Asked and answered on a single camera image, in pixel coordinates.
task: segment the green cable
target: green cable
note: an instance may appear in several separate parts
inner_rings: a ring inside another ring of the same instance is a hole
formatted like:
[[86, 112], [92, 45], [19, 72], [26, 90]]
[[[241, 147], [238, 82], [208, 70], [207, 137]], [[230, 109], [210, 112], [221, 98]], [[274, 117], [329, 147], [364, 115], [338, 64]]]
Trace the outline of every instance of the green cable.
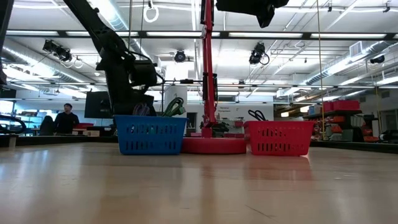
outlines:
[[169, 105], [167, 106], [166, 110], [164, 111], [162, 116], [165, 117], [172, 117], [175, 115], [184, 114], [185, 108], [183, 107], [184, 100], [181, 97], [174, 98]]

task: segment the black shirt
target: black shirt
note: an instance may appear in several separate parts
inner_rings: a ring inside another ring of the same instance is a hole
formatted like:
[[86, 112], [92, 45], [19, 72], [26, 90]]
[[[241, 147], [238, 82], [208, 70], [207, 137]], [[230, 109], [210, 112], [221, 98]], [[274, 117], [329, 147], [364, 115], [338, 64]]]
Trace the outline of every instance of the black shirt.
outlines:
[[66, 114], [65, 112], [59, 113], [54, 121], [55, 132], [70, 134], [73, 127], [79, 124], [79, 118], [73, 113]]

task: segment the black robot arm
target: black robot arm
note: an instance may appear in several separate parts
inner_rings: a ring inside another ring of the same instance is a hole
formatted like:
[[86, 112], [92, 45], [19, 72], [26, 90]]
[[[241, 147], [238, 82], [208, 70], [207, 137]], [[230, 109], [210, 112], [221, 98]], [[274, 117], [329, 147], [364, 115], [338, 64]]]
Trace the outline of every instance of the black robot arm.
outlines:
[[[152, 106], [153, 97], [144, 95], [147, 88], [157, 84], [152, 61], [145, 55], [129, 51], [122, 38], [98, 17], [99, 10], [93, 9], [86, 0], [63, 1], [88, 31], [102, 58], [96, 69], [105, 71], [113, 114], [132, 114], [137, 103]], [[146, 60], [138, 61], [133, 54]], [[145, 86], [144, 91], [131, 88], [139, 85]]]

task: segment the red pole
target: red pole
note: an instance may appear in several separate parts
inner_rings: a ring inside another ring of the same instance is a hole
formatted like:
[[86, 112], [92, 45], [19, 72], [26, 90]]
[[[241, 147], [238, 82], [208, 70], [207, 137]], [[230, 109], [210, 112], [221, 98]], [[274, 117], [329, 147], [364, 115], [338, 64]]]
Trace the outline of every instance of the red pole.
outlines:
[[215, 93], [213, 80], [213, 63], [211, 57], [211, 33], [213, 32], [211, 0], [206, 0], [205, 5], [205, 37], [203, 39], [203, 71], [207, 76], [207, 97], [205, 99], [205, 120], [202, 129], [202, 137], [211, 138], [211, 127], [216, 124], [215, 118]]

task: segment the table surface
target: table surface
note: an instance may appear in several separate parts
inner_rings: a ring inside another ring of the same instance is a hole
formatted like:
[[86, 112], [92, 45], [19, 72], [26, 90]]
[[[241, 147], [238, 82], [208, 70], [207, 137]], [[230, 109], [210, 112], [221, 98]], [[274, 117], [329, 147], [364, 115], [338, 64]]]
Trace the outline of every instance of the table surface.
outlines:
[[8, 223], [397, 223], [398, 156], [122, 156], [112, 143], [0, 152]]

